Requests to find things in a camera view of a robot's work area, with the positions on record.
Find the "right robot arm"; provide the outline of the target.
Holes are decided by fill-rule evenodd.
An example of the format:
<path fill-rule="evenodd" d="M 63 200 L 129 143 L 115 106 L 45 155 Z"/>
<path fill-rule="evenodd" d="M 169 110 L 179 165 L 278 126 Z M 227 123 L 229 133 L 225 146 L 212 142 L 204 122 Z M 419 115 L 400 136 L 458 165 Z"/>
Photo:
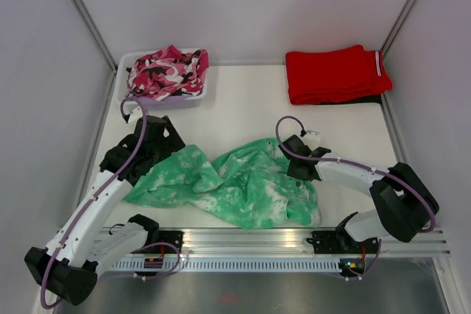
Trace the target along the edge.
<path fill-rule="evenodd" d="M 387 235 L 408 243 L 434 229 L 439 204 L 410 165 L 366 165 L 323 147 L 312 150 L 296 135 L 278 148 L 289 160 L 289 176 L 334 182 L 371 198 L 373 210 L 354 212 L 335 228 L 336 245 L 342 251 L 352 252 L 365 240 Z"/>

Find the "green tie-dye trousers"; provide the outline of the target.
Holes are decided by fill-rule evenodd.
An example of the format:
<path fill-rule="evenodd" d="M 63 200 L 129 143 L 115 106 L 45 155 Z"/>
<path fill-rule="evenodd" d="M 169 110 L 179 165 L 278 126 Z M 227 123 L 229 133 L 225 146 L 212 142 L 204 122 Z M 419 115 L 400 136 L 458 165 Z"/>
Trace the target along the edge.
<path fill-rule="evenodd" d="M 313 184 L 290 177 L 288 165 L 275 138 L 254 140 L 214 161 L 190 145 L 151 167 L 124 201 L 155 208 L 189 204 L 242 229 L 319 226 Z"/>

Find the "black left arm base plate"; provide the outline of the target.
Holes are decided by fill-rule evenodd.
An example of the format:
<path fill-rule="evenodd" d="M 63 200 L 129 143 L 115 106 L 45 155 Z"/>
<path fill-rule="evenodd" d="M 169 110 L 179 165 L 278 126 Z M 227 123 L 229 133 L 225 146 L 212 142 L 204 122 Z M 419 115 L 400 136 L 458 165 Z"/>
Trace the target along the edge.
<path fill-rule="evenodd" d="M 169 243 L 175 246 L 179 251 L 183 246 L 184 232 L 181 230 L 160 230 L 148 237 L 146 246 L 153 243 Z M 145 254 L 175 254 L 176 251 L 167 245 L 157 245 L 144 250 Z"/>

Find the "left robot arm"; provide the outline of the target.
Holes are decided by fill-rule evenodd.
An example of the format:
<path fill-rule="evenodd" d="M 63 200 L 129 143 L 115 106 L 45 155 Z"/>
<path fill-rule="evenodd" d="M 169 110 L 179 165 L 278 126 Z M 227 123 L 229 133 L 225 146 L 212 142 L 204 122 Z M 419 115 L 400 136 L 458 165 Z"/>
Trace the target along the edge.
<path fill-rule="evenodd" d="M 133 133 L 105 153 L 90 191 L 69 220 L 43 248 L 32 247 L 25 255 L 44 309 L 54 308 L 47 293 L 74 306 L 83 303 L 102 274 L 128 254 L 181 255 L 182 232 L 161 231 L 158 222 L 141 214 L 104 240 L 96 237 L 137 181 L 184 146 L 168 116 L 144 115 Z"/>

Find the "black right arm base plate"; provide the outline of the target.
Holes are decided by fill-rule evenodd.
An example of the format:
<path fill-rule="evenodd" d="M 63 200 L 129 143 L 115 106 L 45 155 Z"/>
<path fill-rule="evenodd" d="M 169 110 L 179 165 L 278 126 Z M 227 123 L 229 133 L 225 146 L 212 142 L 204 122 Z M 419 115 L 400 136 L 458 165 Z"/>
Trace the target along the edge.
<path fill-rule="evenodd" d="M 346 232 L 335 230 L 314 230 L 305 240 L 312 245 L 315 254 L 375 254 L 379 249 L 377 238 L 358 242 Z"/>

